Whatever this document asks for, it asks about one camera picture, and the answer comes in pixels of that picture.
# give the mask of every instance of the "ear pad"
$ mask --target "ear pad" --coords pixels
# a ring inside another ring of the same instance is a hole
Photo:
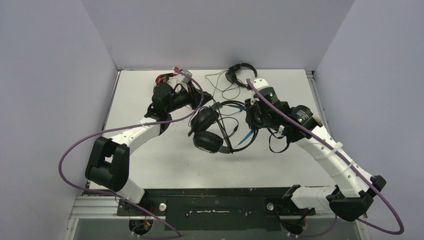
[[[193,132],[205,131],[214,124],[217,118],[218,113],[216,111],[212,111],[210,108],[204,108],[191,120],[191,130]]]
[[[198,131],[193,137],[194,146],[209,153],[217,153],[223,145],[224,140],[213,132]]]
[[[237,76],[234,71],[227,71],[225,73],[225,77],[228,80],[228,82],[230,82],[231,84],[235,84],[237,81]]]

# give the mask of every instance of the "purple cable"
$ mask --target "purple cable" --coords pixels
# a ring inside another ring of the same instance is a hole
[[[336,226],[337,223],[337,215],[334,217],[334,221],[332,222],[332,225],[325,231],[320,232],[320,233],[315,233],[315,234],[304,234],[304,235],[297,235],[298,238],[313,238],[313,237],[319,237],[322,236],[324,234],[327,234],[328,232],[330,232],[331,230],[333,230],[333,228]],[[290,234],[290,236],[295,237],[296,234],[293,234],[289,231],[287,231],[284,227],[282,227],[282,229],[284,229],[284,231],[286,231],[287,233]]]
[[[311,131],[309,131],[308,129],[304,128],[302,125],[300,125],[299,123],[297,123],[296,121],[294,121],[293,119],[291,119],[289,116],[287,116],[286,114],[284,114],[282,111],[280,111],[278,108],[276,108],[274,105],[272,105],[264,96],[262,96],[259,91],[253,86],[252,81],[250,79],[247,79],[247,84],[249,85],[249,87],[257,94],[257,96],[266,104],[268,105],[272,110],[274,110],[276,113],[278,113],[280,116],[282,116],[285,120],[287,120],[288,122],[290,122],[291,124],[295,125],[298,129],[302,130],[303,132],[307,133],[308,135],[311,135],[314,139],[316,139],[318,142],[320,142],[321,144],[323,144],[324,146],[326,146],[327,148],[329,148],[330,150],[334,150],[334,148],[328,144],[326,141],[322,140],[319,136],[317,136],[316,134],[312,133]],[[339,151],[335,151],[335,154],[337,154],[337,156],[339,156],[348,166],[351,164],[349,162],[349,160],[343,155],[341,154]],[[357,221],[364,223],[372,228],[375,228],[377,230],[380,230],[384,233],[387,234],[392,234],[392,235],[401,235],[404,233],[405,228],[404,228],[404,223],[401,220],[401,217],[399,216],[399,214],[396,212],[396,210],[393,208],[393,206],[390,204],[390,202],[381,194],[380,191],[377,190],[376,187],[374,187],[370,182],[368,182],[368,180],[353,166],[351,165],[350,168],[358,175],[358,177],[360,179],[362,179],[362,181],[364,181],[371,190],[374,191],[374,193],[376,193],[378,195],[378,197],[384,202],[384,204],[388,207],[388,209],[391,211],[391,213],[394,215],[394,217],[396,218],[397,224],[399,224],[399,231],[390,231],[387,229],[384,229],[382,227],[376,226],[372,223],[366,222],[365,220],[362,219],[356,219]]]
[[[126,130],[126,129],[133,129],[133,128],[138,128],[138,127],[142,127],[142,126],[151,126],[151,125],[157,125],[157,124],[171,124],[171,123],[175,123],[175,122],[179,122],[182,121],[184,119],[187,119],[188,117],[190,117],[191,115],[195,114],[197,110],[200,109],[200,107],[202,106],[204,97],[205,97],[205,93],[203,92],[202,87],[200,86],[200,84],[195,81],[191,76],[185,74],[184,72],[181,72],[180,70],[174,68],[174,71],[186,76],[187,78],[189,78],[191,81],[193,81],[194,84],[196,84],[196,86],[199,88],[200,93],[201,93],[201,98],[200,98],[200,103],[199,105],[187,116],[175,119],[175,120],[169,120],[169,121],[156,121],[156,122],[147,122],[147,123],[143,123],[143,124],[135,124],[135,125],[130,125],[130,126],[123,126],[123,127],[118,127],[118,128],[112,128],[112,129],[108,129],[108,130],[103,130],[103,131],[99,131],[93,134],[90,134],[80,140],[78,140],[77,142],[75,142],[72,146],[70,146],[62,155],[62,157],[60,158],[59,161],[59,175],[62,178],[62,180],[68,184],[71,187],[74,187],[76,189],[79,190],[83,190],[85,192],[88,193],[93,193],[93,194],[101,194],[101,195],[107,195],[107,196],[112,196],[112,197],[117,197],[120,199],[123,199],[125,202],[133,205],[134,207],[140,209],[141,211],[145,212],[146,214],[154,217],[155,219],[157,219],[159,222],[163,223],[164,225],[166,225],[168,228],[170,228],[171,230],[173,230],[177,236],[139,236],[142,239],[156,239],[156,240],[165,240],[165,239],[177,239],[177,238],[181,238],[183,235],[173,226],[171,226],[169,223],[167,223],[165,220],[159,218],[158,216],[156,216],[155,214],[151,213],[150,211],[148,211],[147,209],[143,208],[142,206],[139,206],[138,204],[129,201],[128,199],[123,198],[122,196],[116,194],[116,193],[112,193],[112,192],[107,192],[107,191],[102,191],[102,190],[94,190],[94,189],[89,189],[89,188],[85,188],[85,187],[81,187],[78,186],[72,182],[70,182],[64,175],[63,171],[62,171],[62,164],[65,160],[65,157],[69,154],[69,152],[74,149],[76,146],[78,146],[80,143],[84,142],[87,139],[90,139],[92,137],[98,136],[100,134],[105,134],[105,133],[110,133],[110,132],[116,132],[116,131],[121,131],[121,130]]]

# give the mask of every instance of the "purple hose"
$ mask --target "purple hose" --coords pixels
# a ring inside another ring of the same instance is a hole
[[[336,223],[337,223],[337,215],[336,216],[334,216],[334,221],[332,222],[332,224],[331,224],[331,226],[327,229],[327,230],[325,230],[325,231],[323,231],[323,232],[320,232],[320,233],[315,233],[315,234],[303,234],[303,235],[297,235],[297,237],[298,238],[313,238],[313,237],[319,237],[319,236],[322,236],[322,235],[324,235],[324,234],[327,234],[328,232],[330,232],[331,230],[333,230],[333,228],[336,226]],[[286,231],[287,233],[289,233],[290,234],[290,236],[296,236],[296,234],[293,234],[293,233],[291,233],[291,232],[289,232],[289,231],[287,231],[284,227],[282,227],[282,229],[284,229],[284,231]]]
[[[293,119],[291,119],[289,116],[287,116],[286,114],[284,114],[282,111],[280,111],[278,108],[276,108],[274,105],[272,105],[264,96],[262,96],[259,91],[253,86],[252,81],[250,79],[247,79],[247,84],[249,85],[249,87],[257,94],[257,96],[266,104],[268,105],[271,109],[273,109],[276,113],[278,113],[280,116],[282,116],[285,120],[287,120],[288,122],[290,122],[291,124],[293,124],[294,126],[296,126],[297,128],[299,128],[300,130],[302,130],[303,132],[311,135],[314,139],[316,139],[318,142],[320,142],[321,144],[323,144],[324,146],[326,146],[327,148],[329,148],[330,150],[334,150],[334,148],[328,144],[326,141],[322,140],[319,136],[317,136],[316,134],[312,133],[311,131],[309,131],[308,129],[304,128],[302,125],[300,125],[299,123],[297,123],[296,121],[294,121]],[[339,151],[336,151],[335,154],[337,154],[337,156],[339,156],[347,165],[350,165],[351,163],[349,162],[349,160],[343,156],[343,154],[341,154]],[[387,229],[384,229],[382,227],[376,226],[372,223],[366,222],[362,219],[357,219],[357,221],[364,223],[372,228],[375,228],[377,230],[380,230],[384,233],[387,234],[392,234],[392,235],[401,235],[404,233],[405,228],[404,228],[404,223],[401,220],[401,217],[399,216],[399,214],[396,212],[396,210],[393,208],[393,206],[390,204],[390,202],[381,194],[380,191],[377,190],[376,187],[374,187],[353,165],[350,166],[350,168],[358,175],[358,177],[360,179],[362,179],[362,181],[364,181],[371,190],[374,191],[374,193],[376,193],[378,195],[378,197],[380,197],[380,199],[384,202],[384,204],[388,207],[388,209],[390,209],[391,213],[393,214],[393,216],[396,218],[397,224],[399,224],[399,231],[390,231]]]
[[[128,199],[125,199],[125,198],[123,198],[122,196],[120,196],[120,195],[118,195],[118,194],[116,194],[116,193],[112,193],[112,192],[107,192],[107,191],[102,191],[102,190],[94,190],[94,189],[89,189],[89,188],[85,188],[85,187],[81,187],[81,186],[78,186],[78,185],[76,185],[76,184],[74,184],[74,183],[72,183],[72,182],[70,182],[66,177],[65,177],[65,175],[64,175],[64,173],[63,173],[63,171],[62,171],[62,164],[63,164],[63,162],[64,162],[64,160],[65,160],[65,157],[69,154],[69,152],[72,150],[72,149],[74,149],[76,146],[78,146],[80,143],[82,143],[82,142],[84,142],[85,140],[87,140],[87,139],[90,139],[90,138],[92,138],[92,137],[95,137],[95,136],[98,136],[98,135],[100,135],[100,134],[105,134],[105,133],[110,133],[110,132],[116,132],[116,131],[121,131],[121,130],[126,130],[126,129],[133,129],[133,128],[138,128],[138,127],[141,127],[141,126],[151,126],[151,125],[157,125],[157,124],[171,124],[171,123],[175,123],[175,122],[179,122],[179,121],[182,121],[182,120],[184,120],[184,119],[187,119],[188,117],[190,117],[191,115],[193,115],[193,114],[195,114],[196,113],[196,111],[197,110],[199,110],[199,108],[202,106],[202,103],[203,103],[203,100],[204,100],[204,97],[205,97],[205,93],[203,92],[203,89],[202,89],[202,87],[198,84],[198,82],[197,81],[195,81],[191,76],[189,76],[189,75],[187,75],[187,74],[185,74],[184,72],[181,72],[180,70],[178,70],[178,69],[176,69],[176,68],[174,68],[174,71],[175,72],[177,72],[177,73],[179,73],[179,74],[181,74],[181,75],[184,75],[184,76],[186,76],[187,78],[189,78],[194,84],[196,84],[196,86],[199,88],[199,90],[200,90],[200,93],[201,93],[201,98],[200,98],[200,103],[199,103],[199,105],[196,107],[196,109],[194,109],[190,114],[188,114],[187,116],[184,116],[184,117],[181,117],[181,118],[178,118],[178,119],[175,119],[175,120],[169,120],[169,121],[156,121],[156,122],[147,122],[147,123],[143,123],[143,124],[135,124],[135,125],[130,125],[130,126],[123,126],[123,127],[118,127],[118,128],[113,128],[113,129],[108,129],[108,130],[103,130],[103,131],[99,131],[99,132],[96,132],[96,133],[93,133],[93,134],[90,134],[90,135],[88,135],[88,136],[86,136],[86,137],[84,137],[84,138],[82,138],[82,139],[80,139],[80,140],[78,140],[77,142],[75,142],[72,146],[70,146],[65,152],[64,152],[64,154],[62,155],[62,157],[60,158],[60,161],[59,161],[59,175],[60,175],[60,177],[62,178],[62,180],[66,183],[66,184],[68,184],[68,185],[70,185],[71,187],[74,187],[74,188],[76,188],[76,189],[79,189],[79,190],[83,190],[83,191],[85,191],[85,192],[88,192],[88,193],[93,193],[93,194],[101,194],[101,195],[107,195],[107,196],[112,196],[112,197],[117,197],[117,198],[120,198],[120,199],[123,199],[125,202],[127,202],[127,203],[129,203],[129,204],[131,204],[131,205],[133,205],[134,207],[136,207],[136,208],[138,208],[138,209],[140,209],[141,211],[143,211],[143,212],[145,212],[146,214],[148,214],[148,215],[150,215],[150,216],[152,216],[152,217],[154,217],[155,219],[157,219],[159,222],[161,222],[161,223],[163,223],[163,224],[165,224],[168,228],[170,228],[170,229],[172,229],[176,234],[177,234],[177,236],[140,236],[140,238],[142,238],[142,239],[157,239],[157,240],[165,240],[165,239],[177,239],[177,238],[181,238],[183,235],[175,228],[175,227],[173,227],[173,226],[171,226],[169,223],[167,223],[165,220],[163,220],[163,219],[161,219],[161,218],[159,218],[158,216],[156,216],[156,215],[154,215],[153,213],[151,213],[150,211],[148,211],[147,209],[145,209],[145,208],[143,208],[143,207],[141,207],[141,206],[139,206],[138,204],[136,204],[136,203],[134,203],[134,202],[131,202],[131,201],[129,201]]]

